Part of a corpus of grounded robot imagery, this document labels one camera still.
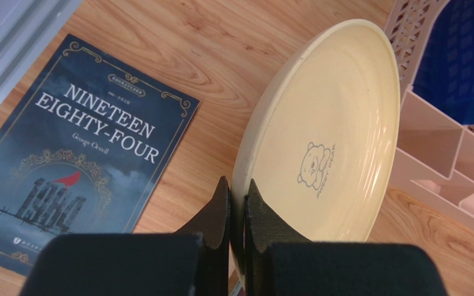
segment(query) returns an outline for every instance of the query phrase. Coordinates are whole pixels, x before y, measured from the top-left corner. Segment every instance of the plate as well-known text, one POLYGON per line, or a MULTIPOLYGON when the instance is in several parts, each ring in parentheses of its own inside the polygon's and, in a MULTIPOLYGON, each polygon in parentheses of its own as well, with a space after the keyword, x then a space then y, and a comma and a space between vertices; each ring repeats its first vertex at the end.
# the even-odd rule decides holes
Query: plate
POLYGON ((399 106, 394 51, 375 24, 339 23, 295 53, 263 93, 241 141, 231 182, 235 256, 244 258, 251 179, 306 238, 366 241, 391 173, 399 106))

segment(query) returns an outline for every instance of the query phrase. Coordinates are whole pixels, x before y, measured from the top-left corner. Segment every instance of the wood grain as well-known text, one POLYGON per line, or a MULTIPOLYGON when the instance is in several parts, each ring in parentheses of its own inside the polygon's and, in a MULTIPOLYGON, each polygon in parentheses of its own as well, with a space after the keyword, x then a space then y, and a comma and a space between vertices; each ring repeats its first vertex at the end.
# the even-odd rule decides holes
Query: wood grain
MULTIPOLYGON (((385 24, 392 0, 84 0, 0 106, 0 127, 66 34, 201 100, 135 232, 170 232, 231 179, 247 121, 297 48, 347 19, 385 24)), ((434 258, 453 295, 474 295, 474 235, 391 191, 371 236, 411 242, 434 258)), ((0 268, 0 295, 24 278, 0 268)))

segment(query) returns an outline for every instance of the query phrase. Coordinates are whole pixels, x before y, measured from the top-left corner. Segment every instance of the blue basket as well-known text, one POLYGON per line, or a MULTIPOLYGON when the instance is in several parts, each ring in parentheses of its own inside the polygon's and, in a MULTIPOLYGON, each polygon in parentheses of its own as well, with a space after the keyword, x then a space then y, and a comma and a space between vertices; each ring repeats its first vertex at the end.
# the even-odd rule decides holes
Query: blue basket
POLYGON ((451 0, 434 23, 414 92, 461 124, 474 124, 474 0, 451 0))

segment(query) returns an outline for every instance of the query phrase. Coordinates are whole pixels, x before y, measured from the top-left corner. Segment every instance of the blue book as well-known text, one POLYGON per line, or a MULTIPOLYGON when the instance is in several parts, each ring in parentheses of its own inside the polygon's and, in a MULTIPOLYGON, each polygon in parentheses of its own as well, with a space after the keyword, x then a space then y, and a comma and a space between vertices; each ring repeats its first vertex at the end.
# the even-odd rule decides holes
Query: blue book
POLYGON ((68 35, 0 129, 0 266, 131 232, 199 101, 68 35))

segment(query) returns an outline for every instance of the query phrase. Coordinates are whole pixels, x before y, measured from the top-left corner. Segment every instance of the cartoon bear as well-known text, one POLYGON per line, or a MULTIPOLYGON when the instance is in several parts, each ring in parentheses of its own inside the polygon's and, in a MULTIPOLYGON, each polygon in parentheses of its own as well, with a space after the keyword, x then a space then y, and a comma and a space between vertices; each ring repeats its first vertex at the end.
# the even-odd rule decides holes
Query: cartoon bear
POLYGON ((307 187, 314 187, 315 190, 319 190, 329 159, 329 148, 325 148, 323 145, 316 146, 313 142, 310 142, 301 163, 301 172, 297 176, 297 181, 305 183, 307 187))

